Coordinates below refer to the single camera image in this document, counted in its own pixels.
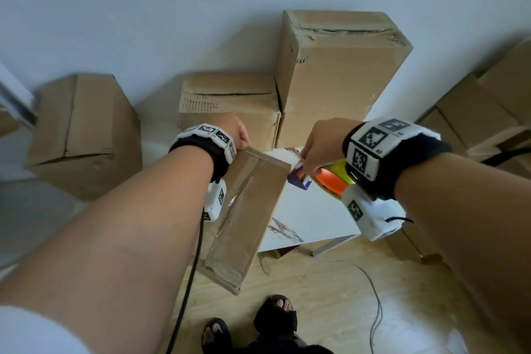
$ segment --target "toes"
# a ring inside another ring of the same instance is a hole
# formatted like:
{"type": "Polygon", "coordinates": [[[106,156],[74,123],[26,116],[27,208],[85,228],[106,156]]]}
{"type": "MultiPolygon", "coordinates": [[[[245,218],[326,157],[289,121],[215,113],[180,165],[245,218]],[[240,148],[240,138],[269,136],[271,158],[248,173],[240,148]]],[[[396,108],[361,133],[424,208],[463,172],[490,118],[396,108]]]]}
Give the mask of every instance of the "toes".
{"type": "Polygon", "coordinates": [[[203,344],[212,343],[214,341],[214,333],[208,327],[204,330],[203,333],[203,344]]]}
{"type": "Polygon", "coordinates": [[[221,332],[221,333],[223,333],[222,328],[221,328],[217,323],[215,323],[215,324],[212,325],[212,331],[213,331],[214,333],[217,333],[217,332],[221,332]]]}

